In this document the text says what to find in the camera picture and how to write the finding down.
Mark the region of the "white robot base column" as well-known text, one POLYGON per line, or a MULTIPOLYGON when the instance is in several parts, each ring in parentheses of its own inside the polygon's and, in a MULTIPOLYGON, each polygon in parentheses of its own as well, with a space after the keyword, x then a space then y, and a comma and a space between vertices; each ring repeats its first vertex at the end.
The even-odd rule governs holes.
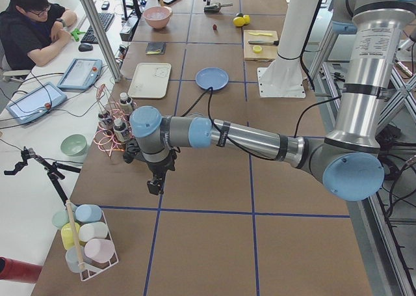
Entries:
POLYGON ((268 68, 258 68, 262 98, 304 98, 301 56, 322 0, 290 0, 276 59, 268 68))

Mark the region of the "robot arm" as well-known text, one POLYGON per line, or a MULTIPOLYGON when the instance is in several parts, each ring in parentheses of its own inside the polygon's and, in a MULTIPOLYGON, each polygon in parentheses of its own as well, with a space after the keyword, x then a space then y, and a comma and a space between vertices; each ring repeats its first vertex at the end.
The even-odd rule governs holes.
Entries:
POLYGON ((251 155, 284 161, 321 182, 333 195, 358 201, 384 182, 376 130, 387 94, 400 34, 415 19, 415 0, 334 0, 333 22, 353 25, 356 37, 334 129, 323 139, 249 128, 210 116, 163 116, 142 106, 130 116, 133 138, 124 161, 143 161, 153 177, 149 192, 163 192, 176 149, 235 146, 251 155))

